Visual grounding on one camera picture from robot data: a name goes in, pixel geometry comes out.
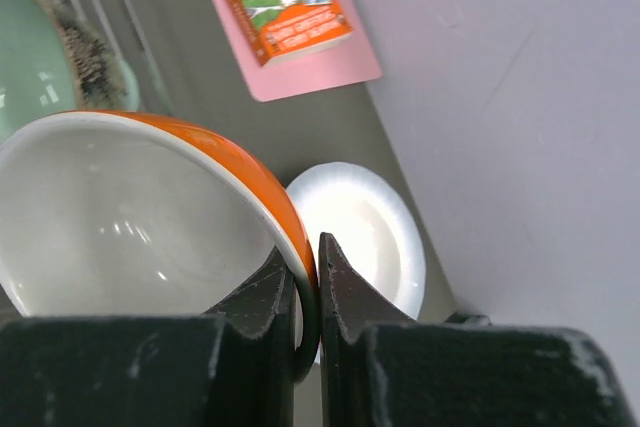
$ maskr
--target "white plate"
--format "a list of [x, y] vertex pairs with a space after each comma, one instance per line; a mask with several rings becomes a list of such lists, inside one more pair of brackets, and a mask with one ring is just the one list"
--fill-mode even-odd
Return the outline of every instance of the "white plate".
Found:
[[307, 170], [287, 193], [314, 252], [320, 233], [333, 234], [367, 282], [409, 317], [418, 317], [427, 272], [422, 241], [409, 209], [384, 179], [334, 162]]

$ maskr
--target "cup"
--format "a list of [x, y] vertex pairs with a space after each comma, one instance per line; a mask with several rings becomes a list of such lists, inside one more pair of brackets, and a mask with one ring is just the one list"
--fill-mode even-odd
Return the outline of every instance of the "cup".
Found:
[[0, 284], [22, 315], [201, 313], [274, 246], [300, 296], [307, 372], [313, 252], [254, 157], [197, 125], [116, 111], [53, 114], [0, 145]]

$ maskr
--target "table surface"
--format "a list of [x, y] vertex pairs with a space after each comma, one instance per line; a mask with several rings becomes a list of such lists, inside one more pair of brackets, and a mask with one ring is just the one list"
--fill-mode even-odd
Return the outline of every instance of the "table surface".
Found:
[[[425, 245], [429, 270], [419, 319], [442, 321], [453, 312], [453, 297], [364, 85], [256, 102], [210, 0], [129, 0], [142, 43], [153, 54], [170, 99], [163, 104], [162, 93], [147, 82], [153, 69], [133, 35], [131, 12], [122, 0], [101, 1], [125, 56], [141, 77], [146, 110], [171, 113], [232, 139], [260, 158], [284, 185], [309, 167], [332, 161], [359, 164], [385, 178], [416, 217]], [[0, 298], [0, 316], [13, 315], [8, 307]], [[295, 425], [322, 425], [319, 377], [314, 367], [297, 387]]]

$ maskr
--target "mint green dish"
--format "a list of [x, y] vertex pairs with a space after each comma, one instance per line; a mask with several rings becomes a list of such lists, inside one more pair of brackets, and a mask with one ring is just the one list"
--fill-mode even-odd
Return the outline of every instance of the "mint green dish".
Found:
[[78, 100], [54, 19], [36, 0], [0, 0], [0, 142]]

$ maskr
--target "pink paper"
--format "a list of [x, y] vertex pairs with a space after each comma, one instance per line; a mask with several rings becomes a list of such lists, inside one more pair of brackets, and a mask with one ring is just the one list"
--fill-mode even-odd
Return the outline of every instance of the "pink paper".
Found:
[[377, 79], [382, 75], [352, 0], [339, 0], [353, 34], [329, 50], [260, 67], [225, 0], [213, 0], [251, 95], [258, 101], [292, 97], [317, 90]]

